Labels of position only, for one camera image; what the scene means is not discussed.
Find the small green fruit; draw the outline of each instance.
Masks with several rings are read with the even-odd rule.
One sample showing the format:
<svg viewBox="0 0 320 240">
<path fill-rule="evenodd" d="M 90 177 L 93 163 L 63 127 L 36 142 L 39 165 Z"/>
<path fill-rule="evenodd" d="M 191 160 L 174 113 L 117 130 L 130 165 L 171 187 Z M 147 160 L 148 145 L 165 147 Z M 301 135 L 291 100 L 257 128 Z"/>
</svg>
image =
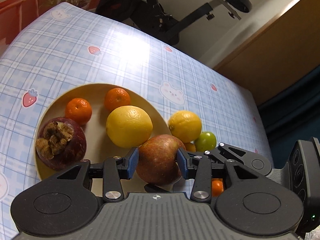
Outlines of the small green fruit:
<svg viewBox="0 0 320 240">
<path fill-rule="evenodd" d="M 210 151 L 217 146 L 217 139 L 212 132 L 202 132 L 194 143 L 197 152 Z"/>
</svg>

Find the red apple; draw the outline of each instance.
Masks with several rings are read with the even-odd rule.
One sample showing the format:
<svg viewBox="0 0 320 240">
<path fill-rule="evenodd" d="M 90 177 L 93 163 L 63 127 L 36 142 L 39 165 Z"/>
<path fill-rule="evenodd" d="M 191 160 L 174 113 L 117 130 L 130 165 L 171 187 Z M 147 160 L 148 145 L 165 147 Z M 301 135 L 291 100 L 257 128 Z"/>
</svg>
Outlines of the red apple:
<svg viewBox="0 0 320 240">
<path fill-rule="evenodd" d="M 139 147 L 138 176 L 146 183 L 166 186 L 181 178 L 175 162 L 177 150 L 185 146 L 172 135 L 157 135 Z"/>
<path fill-rule="evenodd" d="M 49 120 L 36 140 L 40 160 L 55 171 L 83 159 L 86 149 L 87 142 L 81 126 L 65 117 Z"/>
</svg>

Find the table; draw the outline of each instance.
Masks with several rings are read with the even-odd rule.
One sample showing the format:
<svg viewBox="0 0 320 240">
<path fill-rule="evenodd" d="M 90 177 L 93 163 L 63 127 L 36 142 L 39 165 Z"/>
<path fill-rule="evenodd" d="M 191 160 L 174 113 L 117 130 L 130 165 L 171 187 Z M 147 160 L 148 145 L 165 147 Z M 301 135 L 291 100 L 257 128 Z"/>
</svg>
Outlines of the table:
<svg viewBox="0 0 320 240">
<path fill-rule="evenodd" d="M 17 233 L 14 197 L 39 182 L 33 143 L 40 116 L 65 91 L 92 82 L 138 93 L 165 120 L 193 111 L 218 142 L 272 162 L 249 91 L 137 29 L 61 3 L 26 27 L 0 59 L 0 239 Z M 191 186 L 180 180 L 174 190 Z"/>
</svg>

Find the fruit bowl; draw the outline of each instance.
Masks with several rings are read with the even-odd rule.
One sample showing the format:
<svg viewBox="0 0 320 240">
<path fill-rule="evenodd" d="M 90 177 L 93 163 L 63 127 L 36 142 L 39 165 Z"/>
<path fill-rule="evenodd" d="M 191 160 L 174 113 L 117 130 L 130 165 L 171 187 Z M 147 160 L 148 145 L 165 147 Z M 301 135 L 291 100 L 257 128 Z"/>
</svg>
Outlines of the fruit bowl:
<svg viewBox="0 0 320 240">
<path fill-rule="evenodd" d="M 90 121 L 82 126 L 87 141 L 87 150 L 84 158 L 89 159 L 91 163 L 100 163 L 108 157 L 125 156 L 129 149 L 114 145 L 106 134 L 106 120 L 110 112 L 104 108 L 104 97 L 109 90 L 117 87 L 119 88 L 119 86 L 111 84 L 95 83 L 69 90 L 54 100 L 47 108 L 38 123 L 36 135 L 38 135 L 40 128 L 43 127 L 47 121 L 55 117 L 64 116 L 65 107 L 70 100 L 73 98 L 84 98 L 89 101 L 92 107 L 92 117 Z M 162 116 L 148 101 L 126 88 L 123 89 L 129 93 L 131 105 L 142 108 L 150 116 L 153 123 L 151 137 L 160 134 L 171 134 Z M 44 165 L 40 160 L 36 153 L 35 144 L 34 156 L 38 175 L 41 180 L 55 173 L 54 170 Z M 144 185 L 146 183 L 140 179 L 136 173 L 131 180 L 121 180 L 121 184 L 124 194 L 127 194 L 127 192 L 145 192 Z M 102 179 L 93 180 L 92 192 L 97 196 L 102 196 Z"/>
</svg>

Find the tangerine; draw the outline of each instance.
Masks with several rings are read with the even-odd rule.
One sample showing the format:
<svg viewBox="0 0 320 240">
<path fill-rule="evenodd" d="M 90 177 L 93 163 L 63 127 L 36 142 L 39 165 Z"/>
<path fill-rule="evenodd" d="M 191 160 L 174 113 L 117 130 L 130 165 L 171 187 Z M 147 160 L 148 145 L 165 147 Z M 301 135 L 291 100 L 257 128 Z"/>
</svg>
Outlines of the tangerine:
<svg viewBox="0 0 320 240">
<path fill-rule="evenodd" d="M 219 196 L 223 191 L 223 182 L 222 179 L 212 179 L 212 196 L 217 197 Z"/>
<path fill-rule="evenodd" d="M 130 95 L 122 88 L 113 88 L 109 90 L 104 98 L 104 107 L 110 112 L 118 107 L 129 106 L 130 104 Z"/>
<path fill-rule="evenodd" d="M 65 117 L 76 121 L 79 125 L 89 122 L 92 108 L 89 102 L 83 98 L 74 98 L 66 106 Z"/>
<path fill-rule="evenodd" d="M 196 152 L 196 147 L 193 143 L 184 143 L 186 150 L 189 152 Z"/>
</svg>

